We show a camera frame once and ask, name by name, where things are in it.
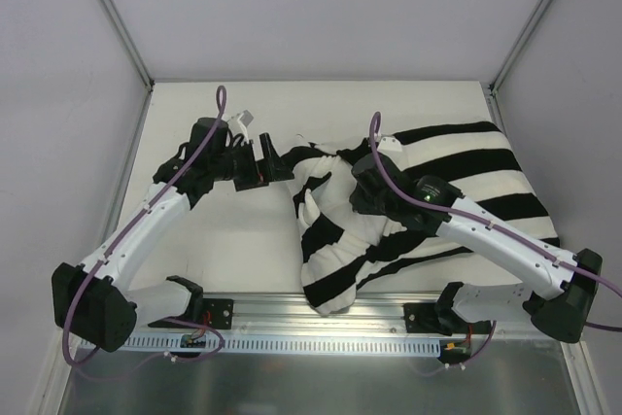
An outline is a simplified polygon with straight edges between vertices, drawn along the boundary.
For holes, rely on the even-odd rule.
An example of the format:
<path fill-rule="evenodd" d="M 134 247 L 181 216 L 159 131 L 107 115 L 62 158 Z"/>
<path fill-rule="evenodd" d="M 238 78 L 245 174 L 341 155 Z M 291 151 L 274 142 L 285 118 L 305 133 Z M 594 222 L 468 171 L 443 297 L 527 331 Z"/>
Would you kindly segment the black white striped pillowcase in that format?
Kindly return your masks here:
<path fill-rule="evenodd" d="M 400 172 L 391 178 L 405 193 L 445 207 L 463 194 L 485 212 L 559 246 L 547 210 L 493 123 L 422 126 L 395 138 L 402 152 L 396 165 Z M 354 211 L 350 197 L 358 181 L 352 168 L 369 154 L 369 143 L 362 140 L 299 143 L 283 156 L 294 174 L 288 188 L 300 232 L 301 286 L 309 305 L 322 315 L 352 305 L 358 290 L 374 280 L 469 252 L 387 217 Z"/>

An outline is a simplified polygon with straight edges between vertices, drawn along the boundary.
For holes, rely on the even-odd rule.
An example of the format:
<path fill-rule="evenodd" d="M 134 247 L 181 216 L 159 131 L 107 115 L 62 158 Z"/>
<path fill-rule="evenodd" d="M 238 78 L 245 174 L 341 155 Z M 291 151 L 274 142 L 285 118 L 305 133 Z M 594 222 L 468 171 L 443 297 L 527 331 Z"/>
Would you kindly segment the white pillow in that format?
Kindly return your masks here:
<path fill-rule="evenodd" d="M 385 216 L 359 214 L 350 204 L 349 197 L 356 187 L 352 166 L 369 154 L 366 141 L 359 145 L 349 142 L 346 146 L 303 143 L 286 152 L 283 160 L 294 173 L 287 187 L 302 230 L 322 214 L 334 225 L 374 246 L 385 237 L 405 231 L 403 225 Z"/>

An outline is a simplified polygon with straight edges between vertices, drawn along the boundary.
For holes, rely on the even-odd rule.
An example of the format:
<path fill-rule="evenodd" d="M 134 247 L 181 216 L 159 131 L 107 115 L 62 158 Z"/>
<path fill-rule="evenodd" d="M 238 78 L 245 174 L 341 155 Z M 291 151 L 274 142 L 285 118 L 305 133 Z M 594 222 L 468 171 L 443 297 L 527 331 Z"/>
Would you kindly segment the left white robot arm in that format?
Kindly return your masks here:
<path fill-rule="evenodd" d="M 216 183 L 232 182 L 243 191 L 293 178 L 266 133 L 259 137 L 262 157 L 256 158 L 246 118 L 198 119 L 189 140 L 155 172 L 130 219 L 80 263 L 64 262 L 53 272 L 54 321 L 65 337 L 114 352 L 142 326 L 169 318 L 183 328 L 200 322 L 203 289 L 193 281 L 173 275 L 137 290 L 131 283 L 168 228 Z"/>

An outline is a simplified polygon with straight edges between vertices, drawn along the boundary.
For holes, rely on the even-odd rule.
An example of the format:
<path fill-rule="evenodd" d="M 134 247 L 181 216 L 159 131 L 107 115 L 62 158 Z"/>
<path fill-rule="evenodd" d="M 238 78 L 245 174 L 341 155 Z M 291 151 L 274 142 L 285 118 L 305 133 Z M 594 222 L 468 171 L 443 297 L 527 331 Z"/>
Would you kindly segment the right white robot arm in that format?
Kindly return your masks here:
<path fill-rule="evenodd" d="M 518 283 L 476 286 L 451 282 L 418 322 L 441 334 L 479 322 L 525 322 L 561 342 L 575 343 L 587 323 L 602 258 L 537 240 L 435 177 L 411 180 L 384 155 L 367 155 L 351 173 L 355 211 L 385 216 L 408 230 L 456 243 L 509 272 Z"/>

